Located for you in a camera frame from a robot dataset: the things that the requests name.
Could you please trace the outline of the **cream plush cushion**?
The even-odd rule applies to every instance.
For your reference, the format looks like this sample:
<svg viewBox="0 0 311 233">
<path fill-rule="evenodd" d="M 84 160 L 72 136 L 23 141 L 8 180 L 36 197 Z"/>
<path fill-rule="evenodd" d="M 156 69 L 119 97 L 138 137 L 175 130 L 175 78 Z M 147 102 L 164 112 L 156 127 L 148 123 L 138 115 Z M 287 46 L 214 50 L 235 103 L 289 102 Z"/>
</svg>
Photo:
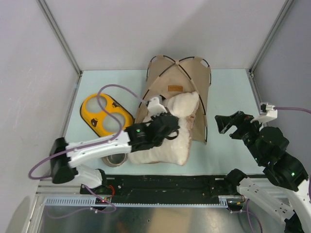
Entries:
<svg viewBox="0 0 311 233">
<path fill-rule="evenodd" d="M 190 156 L 192 129 L 199 108 L 197 92 L 178 94 L 164 100 L 163 105 L 178 118 L 178 132 L 164 139 L 162 145 L 149 150 L 132 152 L 128 159 L 133 164 L 170 163 L 183 166 Z"/>
</svg>

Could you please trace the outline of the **stainless steel pet bowl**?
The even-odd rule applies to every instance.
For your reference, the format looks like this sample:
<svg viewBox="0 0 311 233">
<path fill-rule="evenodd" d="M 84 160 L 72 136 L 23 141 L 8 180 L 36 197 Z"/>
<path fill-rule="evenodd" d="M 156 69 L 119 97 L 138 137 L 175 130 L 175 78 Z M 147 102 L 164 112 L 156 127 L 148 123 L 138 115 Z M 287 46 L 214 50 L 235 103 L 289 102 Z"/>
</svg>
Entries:
<svg viewBox="0 0 311 233">
<path fill-rule="evenodd" d="M 127 159 L 128 155 L 126 153 L 119 153 L 102 157 L 103 163 L 109 167 L 119 167 L 123 165 L 127 161 Z"/>
</svg>

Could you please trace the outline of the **beige fabric pet tent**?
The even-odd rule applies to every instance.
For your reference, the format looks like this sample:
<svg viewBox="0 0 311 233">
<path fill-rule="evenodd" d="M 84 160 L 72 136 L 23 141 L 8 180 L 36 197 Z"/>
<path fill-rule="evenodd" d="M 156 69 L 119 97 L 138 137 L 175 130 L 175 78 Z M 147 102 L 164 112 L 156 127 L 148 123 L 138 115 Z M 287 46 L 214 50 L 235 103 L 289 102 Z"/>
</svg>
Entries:
<svg viewBox="0 0 311 233">
<path fill-rule="evenodd" d="M 167 55 L 157 55 L 148 65 L 142 99 L 159 96 L 172 114 L 192 117 L 192 140 L 206 144 L 211 81 L 211 67 L 204 58 L 190 56 L 175 60 Z"/>
</svg>

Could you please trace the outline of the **yellow pet bowl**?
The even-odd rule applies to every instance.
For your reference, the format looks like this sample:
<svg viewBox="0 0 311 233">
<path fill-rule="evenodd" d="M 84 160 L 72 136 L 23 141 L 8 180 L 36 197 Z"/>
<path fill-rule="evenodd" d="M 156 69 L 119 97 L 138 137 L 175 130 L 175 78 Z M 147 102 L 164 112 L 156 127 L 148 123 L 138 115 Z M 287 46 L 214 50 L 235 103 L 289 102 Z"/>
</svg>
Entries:
<svg viewBox="0 0 311 233">
<path fill-rule="evenodd" d="M 111 96 L 100 94 L 99 99 L 97 94 L 90 95 L 80 107 L 81 118 L 97 136 L 108 136 L 119 130 L 119 123 L 112 117 L 118 119 L 123 129 L 134 123 L 133 116 Z"/>
</svg>

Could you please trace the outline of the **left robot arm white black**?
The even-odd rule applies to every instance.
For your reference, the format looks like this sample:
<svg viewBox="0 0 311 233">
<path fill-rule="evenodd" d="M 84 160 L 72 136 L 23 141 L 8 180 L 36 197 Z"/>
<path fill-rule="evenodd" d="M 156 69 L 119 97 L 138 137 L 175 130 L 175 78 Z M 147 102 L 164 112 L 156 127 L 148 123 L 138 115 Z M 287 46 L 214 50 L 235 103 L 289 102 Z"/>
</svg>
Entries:
<svg viewBox="0 0 311 233">
<path fill-rule="evenodd" d="M 63 137 L 58 138 L 50 154 L 52 183 L 76 181 L 98 194 L 104 193 L 108 187 L 104 171 L 90 168 L 85 162 L 159 147 L 165 139 L 174 139 L 172 133 L 179 134 L 178 121 L 178 117 L 162 113 L 148 122 L 133 124 L 112 137 L 70 144 Z"/>
</svg>

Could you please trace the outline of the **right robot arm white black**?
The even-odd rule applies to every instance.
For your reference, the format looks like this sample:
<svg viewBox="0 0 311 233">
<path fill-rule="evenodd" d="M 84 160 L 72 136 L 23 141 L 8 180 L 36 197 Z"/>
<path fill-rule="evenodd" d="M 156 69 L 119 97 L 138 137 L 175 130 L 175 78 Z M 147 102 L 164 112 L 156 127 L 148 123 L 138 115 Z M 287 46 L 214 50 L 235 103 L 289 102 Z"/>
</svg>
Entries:
<svg viewBox="0 0 311 233">
<path fill-rule="evenodd" d="M 276 127 L 263 127 L 277 118 L 277 110 L 266 110 L 258 117 L 237 111 L 230 116 L 216 115 L 218 131 L 237 129 L 232 139 L 242 140 L 258 166 L 264 168 L 268 181 L 283 191 L 290 206 L 261 190 L 241 170 L 234 169 L 225 178 L 225 190 L 231 195 L 246 196 L 266 213 L 285 225 L 286 233 L 311 231 L 311 180 L 302 163 L 286 152 L 289 140 Z"/>
</svg>

